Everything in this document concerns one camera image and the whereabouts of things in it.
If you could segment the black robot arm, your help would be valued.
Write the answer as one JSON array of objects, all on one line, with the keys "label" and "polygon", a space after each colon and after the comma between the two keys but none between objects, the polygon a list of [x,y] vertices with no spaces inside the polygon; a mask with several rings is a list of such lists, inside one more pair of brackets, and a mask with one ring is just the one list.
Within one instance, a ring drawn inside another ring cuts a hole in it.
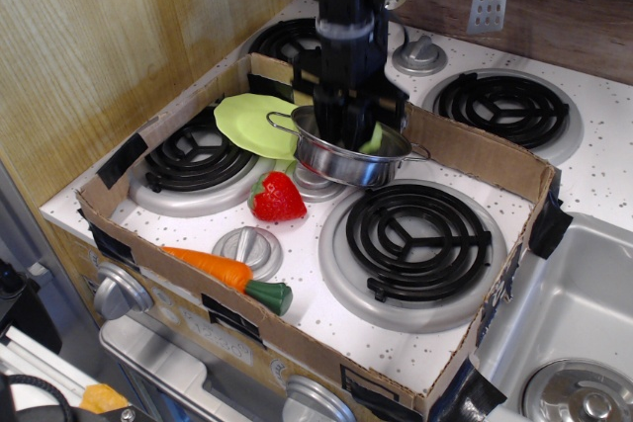
[{"label": "black robot arm", "polygon": [[386,0],[317,0],[319,45],[293,61],[296,86],[313,96],[321,139],[358,151],[376,124],[404,127],[407,94],[386,76]]}]

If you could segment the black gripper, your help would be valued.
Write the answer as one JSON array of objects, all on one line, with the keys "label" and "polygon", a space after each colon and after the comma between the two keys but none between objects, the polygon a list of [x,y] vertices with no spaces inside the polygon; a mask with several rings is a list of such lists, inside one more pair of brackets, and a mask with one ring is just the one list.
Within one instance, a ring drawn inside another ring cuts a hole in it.
[{"label": "black gripper", "polygon": [[376,121],[403,129],[407,93],[385,73],[389,23],[310,21],[309,26],[316,34],[317,47],[301,51],[293,59],[294,85],[306,94],[314,93],[320,138],[329,143],[341,140],[345,98],[366,100],[352,101],[346,107],[348,150],[358,151],[372,138]]}]

